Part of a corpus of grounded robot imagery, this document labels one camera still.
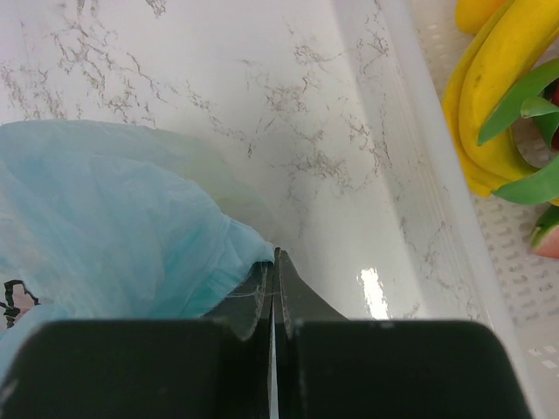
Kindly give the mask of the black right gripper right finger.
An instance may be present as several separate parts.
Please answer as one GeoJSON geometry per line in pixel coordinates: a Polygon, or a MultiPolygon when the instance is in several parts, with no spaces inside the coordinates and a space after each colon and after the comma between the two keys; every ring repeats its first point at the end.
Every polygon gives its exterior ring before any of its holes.
{"type": "Polygon", "coordinates": [[[295,323],[298,320],[345,319],[300,277],[287,251],[277,248],[273,274],[273,338],[280,418],[295,418],[300,406],[297,401],[295,323]]]}

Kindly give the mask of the light blue plastic bag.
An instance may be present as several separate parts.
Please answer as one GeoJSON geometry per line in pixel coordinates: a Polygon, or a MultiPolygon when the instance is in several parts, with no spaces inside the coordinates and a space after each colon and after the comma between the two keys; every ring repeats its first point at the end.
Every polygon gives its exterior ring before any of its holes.
{"type": "Polygon", "coordinates": [[[191,319],[271,262],[270,211],[201,141],[88,120],[1,128],[1,369],[44,323],[191,319]]]}

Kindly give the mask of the yellow fake banana bunch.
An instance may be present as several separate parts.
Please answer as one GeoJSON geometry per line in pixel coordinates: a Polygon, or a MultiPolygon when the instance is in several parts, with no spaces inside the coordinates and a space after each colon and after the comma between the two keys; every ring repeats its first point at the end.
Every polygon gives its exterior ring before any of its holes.
{"type": "Polygon", "coordinates": [[[457,24],[480,18],[474,38],[447,84],[443,111],[469,189],[488,197],[499,188],[537,173],[516,146],[505,119],[497,134],[482,137],[486,120],[513,84],[528,73],[558,37],[556,1],[461,1],[457,24]]]}

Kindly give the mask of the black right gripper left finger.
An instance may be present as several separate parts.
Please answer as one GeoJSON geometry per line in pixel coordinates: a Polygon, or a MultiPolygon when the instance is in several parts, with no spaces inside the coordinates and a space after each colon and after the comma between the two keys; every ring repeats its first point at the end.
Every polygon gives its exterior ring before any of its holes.
{"type": "Polygon", "coordinates": [[[272,352],[273,264],[246,279],[204,316],[202,418],[268,418],[272,352]]]}

